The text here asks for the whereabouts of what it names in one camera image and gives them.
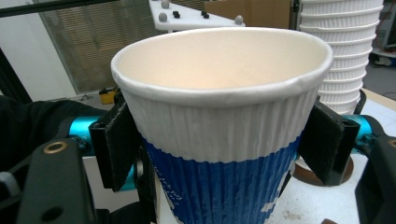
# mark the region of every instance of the bolt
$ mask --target bolt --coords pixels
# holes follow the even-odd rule
[[[244,18],[242,16],[239,15],[235,17],[235,24],[242,25],[243,22],[244,22]]]
[[[174,14],[174,17],[175,17],[176,19],[179,19],[179,18],[180,18],[180,14],[178,14],[178,11],[173,11],[173,14]]]
[[[166,22],[166,21],[168,21],[168,16],[166,16],[166,14],[164,12],[162,12],[158,16],[158,19],[160,19],[161,22]]]
[[[168,0],[162,0],[161,1],[161,7],[164,9],[168,9],[169,8],[169,1]]]

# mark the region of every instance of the white cup stack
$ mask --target white cup stack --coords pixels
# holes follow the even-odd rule
[[[360,99],[383,0],[302,0],[300,30],[332,47],[333,64],[319,87],[320,101],[353,114]]]

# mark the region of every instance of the white paper cup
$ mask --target white paper cup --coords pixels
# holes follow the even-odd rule
[[[331,63],[322,40],[265,28],[160,35],[117,53],[113,77],[179,223],[270,216]]]
[[[322,102],[324,105],[329,107],[332,111],[336,113],[346,113],[347,111],[355,110],[356,105],[358,104],[359,96],[349,102],[342,102],[342,103],[325,103]]]
[[[361,96],[361,87],[352,91],[319,91],[322,103],[343,103]]]
[[[360,40],[327,43],[332,48],[332,53],[334,56],[353,55],[366,52],[367,50],[371,49],[373,45],[373,40],[375,38],[376,35],[372,35],[369,38]]]
[[[340,28],[373,24],[379,19],[383,6],[362,11],[340,12],[333,14],[301,13],[301,25],[305,27]]]
[[[369,54],[372,49],[355,55],[334,56],[332,69],[356,67],[369,61]]]
[[[326,80],[340,80],[340,79],[352,79],[355,77],[360,77],[366,73],[366,66],[369,61],[358,66],[330,69],[329,75],[326,76]]]
[[[323,80],[320,91],[351,91],[363,85],[363,78],[366,74],[347,80]]]
[[[339,114],[339,115],[353,115],[353,113],[355,112],[355,108],[347,110],[347,111],[341,111],[341,112],[338,112],[337,114]]]
[[[331,14],[381,7],[384,0],[303,0],[304,14]]]
[[[300,25],[301,31],[315,35],[326,42],[345,42],[370,38],[375,35],[375,28],[379,20],[374,23],[342,28],[318,28]]]

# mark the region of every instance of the black plastic part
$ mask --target black plastic part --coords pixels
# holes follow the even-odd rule
[[[341,183],[359,128],[357,122],[343,119],[316,101],[298,153],[323,185],[337,186]]]
[[[60,143],[63,150],[44,151]],[[45,222],[96,223],[81,155],[70,139],[51,140],[32,154],[17,223]]]
[[[286,186],[288,185],[290,179],[291,179],[291,173],[288,172],[288,174],[286,175],[285,181],[283,181],[282,188],[280,189],[279,197],[282,195],[283,190],[285,190],[285,188],[286,188]]]
[[[355,190],[361,224],[396,223],[396,138],[380,136]]]
[[[293,12],[298,12],[300,10],[300,0],[294,0],[292,8]]]
[[[91,124],[90,134],[99,171],[106,189],[124,185],[141,145],[141,137],[128,105],[120,94],[103,117]]]
[[[180,18],[180,14],[178,14],[178,11],[173,11],[172,13],[173,13],[175,19],[179,19]]]
[[[56,133],[54,138],[66,138],[68,137],[70,133],[70,127],[73,124],[73,121],[77,117],[69,117],[67,119],[64,119],[61,124],[59,125],[58,132]]]
[[[11,173],[17,180],[20,190],[24,190],[25,177],[29,169],[29,164],[32,156],[28,156],[17,165],[12,167],[8,172]],[[19,207],[21,205],[21,194],[9,197],[0,190],[0,220],[4,223],[16,223]]]
[[[96,209],[97,224],[110,224],[111,215],[108,209]]]
[[[110,220],[108,224],[150,224],[141,202],[130,203],[112,212]]]
[[[106,94],[106,93],[108,93],[108,92],[109,92],[109,90],[107,90],[106,88],[104,88],[104,89],[99,90],[99,95]]]
[[[361,99],[359,100],[358,104],[356,105],[355,111],[353,112],[353,114],[355,115],[359,115],[361,113],[364,104],[366,104],[366,100],[367,100],[366,93],[362,90],[360,90],[360,92],[361,92]]]
[[[154,167],[145,149],[139,148],[139,162],[134,164],[134,184],[145,215],[153,223],[157,223],[155,215],[155,181]]]
[[[374,136],[376,137],[384,136],[384,135],[387,136],[387,134],[384,132],[384,129],[382,128],[382,125],[378,122],[378,120],[368,115],[362,115],[362,117],[364,117],[367,120],[367,122],[369,122]]]

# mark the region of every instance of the yellow object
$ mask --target yellow object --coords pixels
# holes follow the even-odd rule
[[[102,89],[99,91],[102,105],[114,104],[114,96],[118,93],[118,88]]]

